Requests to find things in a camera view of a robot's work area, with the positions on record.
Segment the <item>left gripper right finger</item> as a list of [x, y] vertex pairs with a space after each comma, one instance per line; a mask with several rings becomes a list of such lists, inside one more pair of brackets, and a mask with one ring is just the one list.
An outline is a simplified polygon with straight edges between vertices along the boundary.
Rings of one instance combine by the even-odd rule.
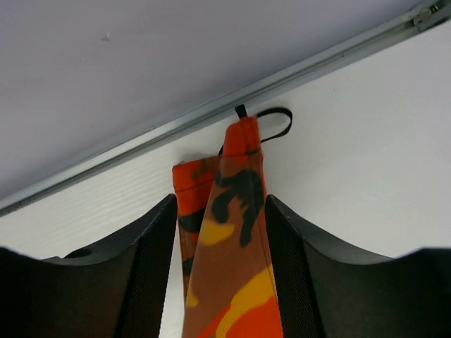
[[382, 256], [275, 196], [265, 216], [285, 337], [450, 336], [449, 249]]

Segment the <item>orange camouflage trousers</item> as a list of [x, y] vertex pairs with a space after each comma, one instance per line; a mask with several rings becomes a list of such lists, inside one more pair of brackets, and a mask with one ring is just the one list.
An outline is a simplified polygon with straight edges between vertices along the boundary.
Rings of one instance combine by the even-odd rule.
[[184, 337], [282, 337], [257, 115], [244, 106], [216, 156], [173, 168]]

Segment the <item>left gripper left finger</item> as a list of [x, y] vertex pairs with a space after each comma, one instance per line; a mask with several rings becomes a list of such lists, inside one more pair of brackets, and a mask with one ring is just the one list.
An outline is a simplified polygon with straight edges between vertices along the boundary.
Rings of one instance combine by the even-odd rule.
[[157, 337], [177, 218], [173, 194], [65, 257], [1, 249], [2, 337]]

